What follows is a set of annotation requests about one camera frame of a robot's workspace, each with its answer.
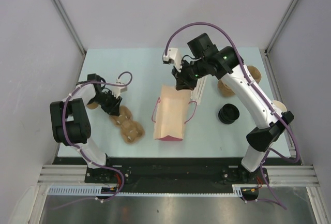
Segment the single brown pulp cup carrier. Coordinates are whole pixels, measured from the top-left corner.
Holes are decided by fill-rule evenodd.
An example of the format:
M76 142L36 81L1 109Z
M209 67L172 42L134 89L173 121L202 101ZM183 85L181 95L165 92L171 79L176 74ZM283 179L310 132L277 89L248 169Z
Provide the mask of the single brown pulp cup carrier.
M120 106L119 116L110 116L110 120L119 132L124 142L134 144L145 135L143 126L133 119L131 111L126 106Z

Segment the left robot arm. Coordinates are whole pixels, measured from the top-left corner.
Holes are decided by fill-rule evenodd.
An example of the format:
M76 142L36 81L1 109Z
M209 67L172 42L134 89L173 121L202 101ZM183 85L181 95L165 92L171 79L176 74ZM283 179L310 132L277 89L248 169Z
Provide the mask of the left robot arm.
M114 177L114 169L106 165L107 155L92 139L92 127L86 108L95 103L109 116L119 116L122 101L120 79L116 84L106 83L97 74L89 74L86 81L78 82L65 99L50 104L54 140L75 150L102 182Z

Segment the pink paper gift bag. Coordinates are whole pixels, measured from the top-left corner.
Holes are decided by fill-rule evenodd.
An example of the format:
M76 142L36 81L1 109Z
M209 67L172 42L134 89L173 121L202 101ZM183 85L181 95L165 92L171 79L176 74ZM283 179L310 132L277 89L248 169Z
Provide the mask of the pink paper gift bag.
M191 90L177 90L173 86L163 85L152 114L154 123L153 138L161 141L181 141L184 138L188 110L192 103Z

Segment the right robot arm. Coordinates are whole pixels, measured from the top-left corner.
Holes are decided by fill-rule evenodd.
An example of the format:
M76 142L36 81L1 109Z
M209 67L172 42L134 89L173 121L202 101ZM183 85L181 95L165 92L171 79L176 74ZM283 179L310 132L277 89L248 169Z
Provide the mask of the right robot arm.
M283 111L268 98L233 47L219 50L206 33L188 42L188 47L194 56L191 62L183 60L178 49L169 46L163 54L163 62L174 65L172 75L176 79L176 89L193 90L198 79L214 76L235 93L256 124L246 136L249 146L241 161L243 167L238 171L242 182L251 183L257 178L256 169L267 150L294 120L294 115L291 111Z

